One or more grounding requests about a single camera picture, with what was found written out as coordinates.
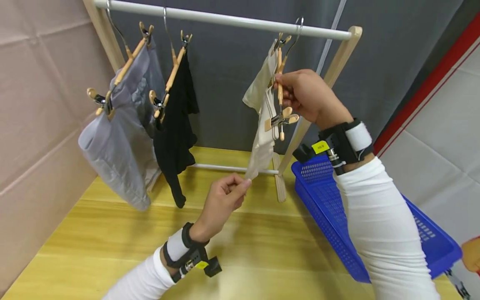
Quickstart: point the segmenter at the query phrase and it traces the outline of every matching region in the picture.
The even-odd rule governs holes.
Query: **right hand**
[[[275,80],[275,88],[278,83],[283,85],[283,105],[292,107],[321,129],[353,121],[332,89],[314,71],[298,70],[276,74]]]

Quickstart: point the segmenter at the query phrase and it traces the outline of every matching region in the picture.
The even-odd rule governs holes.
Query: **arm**
[[[212,183],[202,213],[190,228],[191,239],[203,243],[219,233],[231,213],[242,205],[251,184],[251,180],[244,180],[237,174]],[[167,250],[173,261],[187,252],[181,242],[181,230],[168,241]],[[158,300],[175,285],[172,276],[177,272],[178,269],[167,266],[162,247],[159,247],[152,256],[122,277],[103,300]]]
[[[352,122],[349,111],[311,70],[278,76],[284,105],[320,129]],[[440,299],[432,282],[417,226],[381,161],[369,154],[335,176],[348,220],[348,233],[370,275],[378,300]]]

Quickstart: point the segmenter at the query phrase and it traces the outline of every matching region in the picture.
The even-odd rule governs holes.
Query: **hanging clothes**
[[[192,132],[188,115],[199,112],[187,54],[184,54],[170,88],[165,118],[162,124],[159,119],[156,120],[154,135],[158,165],[179,208],[185,205],[186,198],[182,194],[178,174],[187,166],[195,164],[195,158],[189,149],[197,142],[197,136]]]
[[[78,145],[103,182],[133,207],[145,210],[150,205],[147,189],[160,174],[151,139],[155,130],[148,92],[165,90],[153,40],[114,86],[116,77],[110,82],[113,119],[102,113],[82,131]]]
[[[268,51],[262,68],[243,96],[243,103],[259,114],[258,129],[253,141],[252,154],[248,162],[246,179],[254,179],[258,171],[268,168],[273,158],[273,147],[278,139],[278,127],[265,132],[265,121],[276,115],[273,87],[268,87],[277,69],[278,51],[273,51],[275,42]]]
[[[136,83],[135,80],[131,82],[123,80],[119,83],[119,86],[122,84],[132,84],[136,86],[136,89],[132,94],[132,101],[137,110],[140,123],[143,125],[148,135],[153,138],[155,132],[155,118],[153,116],[154,111],[150,99],[148,98],[148,93],[150,90],[154,90],[160,98],[163,98],[165,94],[165,81],[160,70],[153,37],[150,38],[150,45],[145,43],[133,63],[139,65],[139,67],[133,70],[133,72],[139,72],[141,74],[140,81]]]

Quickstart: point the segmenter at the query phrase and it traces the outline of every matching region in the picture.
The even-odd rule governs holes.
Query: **left hand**
[[[190,237],[197,242],[206,242],[219,233],[234,210],[239,208],[250,179],[233,173],[212,183],[200,217],[190,229]]]

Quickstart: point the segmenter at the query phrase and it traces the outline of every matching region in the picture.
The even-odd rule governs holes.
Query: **white sleeve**
[[[175,285],[160,261],[162,247],[120,279],[103,300],[158,300]]]
[[[375,158],[334,178],[346,208],[348,233],[376,298],[440,299],[413,215],[382,162]]]

